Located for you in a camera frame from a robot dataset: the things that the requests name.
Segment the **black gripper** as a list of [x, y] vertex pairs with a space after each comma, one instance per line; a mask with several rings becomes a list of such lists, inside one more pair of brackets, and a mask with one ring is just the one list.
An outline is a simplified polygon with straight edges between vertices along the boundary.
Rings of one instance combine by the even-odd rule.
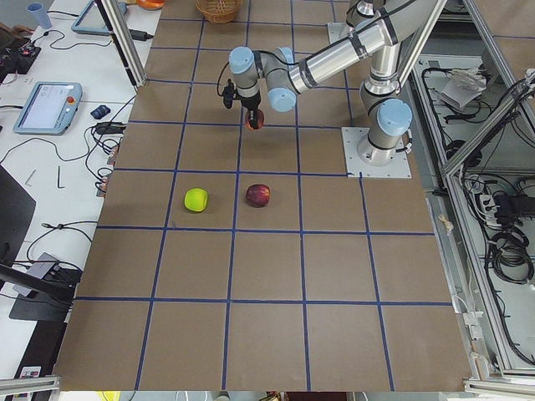
[[248, 127], [251, 130], [257, 129], [257, 109], [260, 103], [260, 94], [255, 94], [251, 97], [242, 97], [242, 106], [248, 109]]

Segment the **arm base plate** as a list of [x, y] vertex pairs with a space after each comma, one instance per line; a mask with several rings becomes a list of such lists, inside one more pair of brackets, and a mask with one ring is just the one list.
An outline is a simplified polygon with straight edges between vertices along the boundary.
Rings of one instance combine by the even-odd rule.
[[341, 129], [346, 175], [350, 178], [410, 179], [411, 142], [405, 144], [399, 137], [395, 148], [380, 150], [369, 142], [368, 131], [365, 127]]
[[347, 38], [354, 31], [354, 27], [347, 23], [331, 22], [327, 24], [329, 43], [335, 43], [342, 38]]

